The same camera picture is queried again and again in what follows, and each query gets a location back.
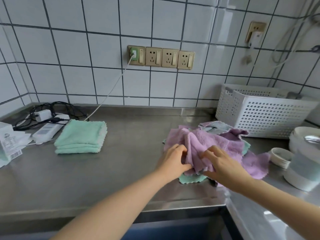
perforated basket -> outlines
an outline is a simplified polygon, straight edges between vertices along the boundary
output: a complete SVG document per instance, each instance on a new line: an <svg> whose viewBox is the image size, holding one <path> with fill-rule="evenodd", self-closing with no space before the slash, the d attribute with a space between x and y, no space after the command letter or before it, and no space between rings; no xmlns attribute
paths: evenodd
<svg viewBox="0 0 320 240"><path fill-rule="evenodd" d="M286 99L289 91L277 88L224 84L216 118L249 137L285 139L301 125L318 101Z"/></svg>

black cable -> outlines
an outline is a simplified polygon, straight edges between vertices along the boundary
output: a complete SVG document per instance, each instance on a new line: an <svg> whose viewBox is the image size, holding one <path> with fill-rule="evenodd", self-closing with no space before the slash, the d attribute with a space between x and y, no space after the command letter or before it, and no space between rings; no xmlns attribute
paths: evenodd
<svg viewBox="0 0 320 240"><path fill-rule="evenodd" d="M55 105L64 105L66 110L65 114L69 115L70 119L80 120L81 118L87 118L87 114L82 112L82 110L79 107L70 103L57 101L53 103L44 103L44 104L34 106L32 109L30 109L29 117L27 119L22 119L18 121L15 124L13 129L15 131L26 131L44 123L65 125L65 124L58 123L59 121L66 121L65 119L55 118L55 116L57 115L56 110L54 108ZM45 109L49 109L51 111L52 118L41 121L41 122L36 121L36 117L38 115L35 115L34 113L45 110Z"/></svg>

gold outlet plate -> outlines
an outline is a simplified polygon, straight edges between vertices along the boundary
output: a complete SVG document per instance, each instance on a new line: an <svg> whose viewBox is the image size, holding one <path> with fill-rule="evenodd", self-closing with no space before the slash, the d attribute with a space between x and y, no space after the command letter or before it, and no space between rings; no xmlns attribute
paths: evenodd
<svg viewBox="0 0 320 240"><path fill-rule="evenodd" d="M160 67L162 63L162 48L146 47L146 66Z"/></svg>
<svg viewBox="0 0 320 240"><path fill-rule="evenodd" d="M248 32L247 32L247 36L245 38L245 42L249 43L252 32L253 31L259 31L259 32L264 32L264 30L266 29L267 23L261 23L261 22L254 22L252 21L250 23Z"/></svg>
<svg viewBox="0 0 320 240"><path fill-rule="evenodd" d="M130 65L139 65L144 66L146 64L146 47L143 46L134 46L134 45L128 45L127 52L128 52L128 61L130 60L130 49L131 47L135 47L139 51L139 58L138 60L131 60Z"/></svg>
<svg viewBox="0 0 320 240"><path fill-rule="evenodd" d="M193 61L195 59L195 53L193 51L179 52L178 69L191 70L193 67Z"/></svg>
<svg viewBox="0 0 320 240"><path fill-rule="evenodd" d="M179 50L163 49L162 67L176 68L178 66Z"/></svg>

right hand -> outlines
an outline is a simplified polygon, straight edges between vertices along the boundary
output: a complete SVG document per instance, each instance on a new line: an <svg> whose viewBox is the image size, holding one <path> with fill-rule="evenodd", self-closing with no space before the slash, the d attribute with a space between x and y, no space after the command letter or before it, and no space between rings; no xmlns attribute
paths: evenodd
<svg viewBox="0 0 320 240"><path fill-rule="evenodd" d="M208 158L215 169L215 172L206 171L203 174L234 192L240 193L253 180L240 163L218 146L208 148L202 157Z"/></svg>

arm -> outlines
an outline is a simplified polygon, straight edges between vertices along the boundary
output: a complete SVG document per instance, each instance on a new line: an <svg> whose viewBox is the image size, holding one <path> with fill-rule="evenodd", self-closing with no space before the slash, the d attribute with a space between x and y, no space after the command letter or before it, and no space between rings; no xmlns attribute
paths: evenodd
<svg viewBox="0 0 320 240"><path fill-rule="evenodd" d="M217 146L210 147L203 156L212 162L216 170L205 172L206 176L271 211L305 239L319 239L319 207L285 193L262 180L253 179L240 163Z"/></svg>
<svg viewBox="0 0 320 240"><path fill-rule="evenodd" d="M174 145L153 173L102 200L51 240L121 239L158 190L191 168L190 164L181 164L182 153L186 151L184 145Z"/></svg>

